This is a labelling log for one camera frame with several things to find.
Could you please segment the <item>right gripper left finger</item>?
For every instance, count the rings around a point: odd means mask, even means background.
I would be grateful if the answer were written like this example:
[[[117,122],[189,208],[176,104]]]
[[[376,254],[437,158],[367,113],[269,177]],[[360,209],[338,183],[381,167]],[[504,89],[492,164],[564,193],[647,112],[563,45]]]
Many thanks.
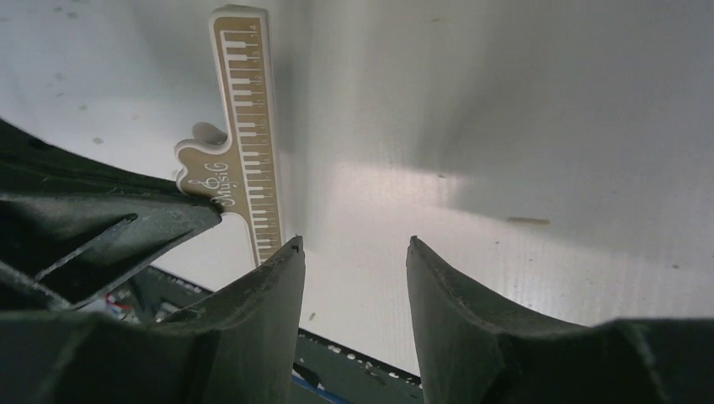
[[[162,322],[88,311],[1,316],[4,403],[286,403],[306,275],[302,238]]]

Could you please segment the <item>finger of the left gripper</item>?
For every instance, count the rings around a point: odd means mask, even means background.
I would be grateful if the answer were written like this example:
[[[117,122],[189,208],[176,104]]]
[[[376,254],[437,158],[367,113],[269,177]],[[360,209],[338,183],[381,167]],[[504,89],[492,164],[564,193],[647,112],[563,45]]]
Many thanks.
[[[1,124],[1,307],[84,306],[221,222],[204,197]]]

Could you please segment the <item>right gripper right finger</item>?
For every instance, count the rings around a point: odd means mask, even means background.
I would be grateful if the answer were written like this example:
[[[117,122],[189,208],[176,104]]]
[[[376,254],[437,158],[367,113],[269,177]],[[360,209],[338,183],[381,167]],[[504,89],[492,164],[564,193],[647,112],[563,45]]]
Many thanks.
[[[710,403],[713,322],[585,327],[521,306],[413,237],[406,260],[427,403]]]

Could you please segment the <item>torn brown bag strip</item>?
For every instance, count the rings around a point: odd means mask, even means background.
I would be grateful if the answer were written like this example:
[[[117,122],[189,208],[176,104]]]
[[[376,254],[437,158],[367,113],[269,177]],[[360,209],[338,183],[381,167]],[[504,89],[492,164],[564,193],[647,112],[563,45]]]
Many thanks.
[[[241,217],[253,261],[261,265],[283,244],[269,14],[225,5],[211,13],[209,31],[226,140],[179,142],[176,185],[184,194],[209,198],[224,215]]]

